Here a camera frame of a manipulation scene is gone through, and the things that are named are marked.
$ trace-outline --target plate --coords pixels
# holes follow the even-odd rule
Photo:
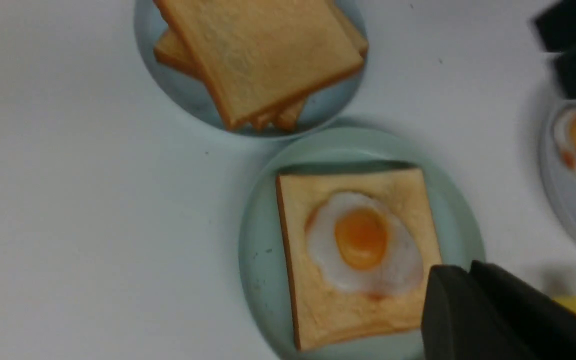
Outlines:
[[[287,167],[328,164],[356,171],[358,164],[397,162],[423,170],[439,250],[445,264],[469,269],[484,260],[482,235],[466,199],[450,178],[409,142],[355,127],[324,130],[291,144],[258,176],[239,234],[239,271],[247,304],[260,332],[284,360],[420,360],[417,331],[368,337],[300,353],[293,341],[288,272],[275,193],[275,176]]]
[[[576,107],[576,101],[562,100],[551,109],[541,126],[539,168],[550,205],[567,233],[576,241],[576,175],[560,160],[553,138],[553,125],[564,110]]]
[[[336,4],[348,16],[355,27],[366,39],[366,27],[359,8],[354,0],[336,0]],[[136,0],[134,13],[134,31],[139,54],[150,75],[169,98],[181,109],[212,128],[226,131],[213,100],[204,85],[176,70],[159,64],[153,55],[153,48],[168,25],[162,19],[153,0]],[[247,137],[269,140],[290,140],[315,132],[330,125],[335,116],[352,100],[361,84],[364,70],[352,77],[322,89],[309,96],[308,102],[299,117],[297,131],[282,132],[272,125],[263,132],[257,132],[251,126],[232,132]]]

